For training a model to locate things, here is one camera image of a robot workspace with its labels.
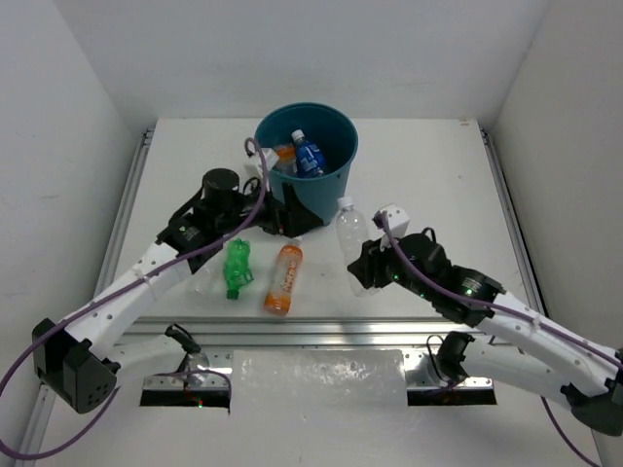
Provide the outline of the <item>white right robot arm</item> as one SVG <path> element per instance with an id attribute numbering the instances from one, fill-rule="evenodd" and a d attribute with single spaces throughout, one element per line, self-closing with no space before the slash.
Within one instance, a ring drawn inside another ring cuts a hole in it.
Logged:
<path id="1" fill-rule="evenodd" d="M 443 339 L 433 358 L 439 378 L 491 377 L 556 402 L 599 433 L 621 435 L 621 351 L 579 337 L 494 279 L 452 264 L 432 230 L 368 240 L 347 269 L 366 289 L 395 283 L 478 332 Z"/>

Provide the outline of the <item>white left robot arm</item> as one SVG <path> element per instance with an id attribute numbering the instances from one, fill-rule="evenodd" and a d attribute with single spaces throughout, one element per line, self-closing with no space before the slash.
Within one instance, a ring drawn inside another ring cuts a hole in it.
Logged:
<path id="1" fill-rule="evenodd" d="M 102 405 L 128 380 L 173 373 L 197 343 L 168 327 L 138 347 L 115 347 L 130 325 L 169 289 L 196 274 L 238 233 L 258 227 L 289 238 L 321 227 L 290 184 L 261 180 L 245 192 L 231 169 L 211 169 L 200 189 L 169 218 L 147 251 L 89 305 L 32 331 L 36 376 L 75 413 Z"/>

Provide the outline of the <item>orange bottle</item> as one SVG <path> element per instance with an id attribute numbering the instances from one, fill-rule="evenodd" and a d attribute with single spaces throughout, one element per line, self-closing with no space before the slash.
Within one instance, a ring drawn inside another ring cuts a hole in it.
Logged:
<path id="1" fill-rule="evenodd" d="M 278 252 L 269 290 L 263 309 L 269 313 L 286 315 L 292 304 L 293 287 L 298 270 L 303 263 L 300 236 L 291 238 Z"/>
<path id="2" fill-rule="evenodd" d="M 273 146 L 273 150 L 277 155 L 274 170 L 295 177 L 297 174 L 295 146 L 293 144 L 276 145 Z"/>

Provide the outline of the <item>clear bottle white cap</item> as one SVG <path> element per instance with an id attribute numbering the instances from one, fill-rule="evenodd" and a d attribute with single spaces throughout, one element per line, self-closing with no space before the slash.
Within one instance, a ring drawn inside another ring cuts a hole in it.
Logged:
<path id="1" fill-rule="evenodd" d="M 367 222 L 354 205 L 352 197 L 338 199 L 339 214 L 336 219 L 336 232 L 344 256 L 345 266 L 356 261 L 362 245 L 370 239 Z"/>

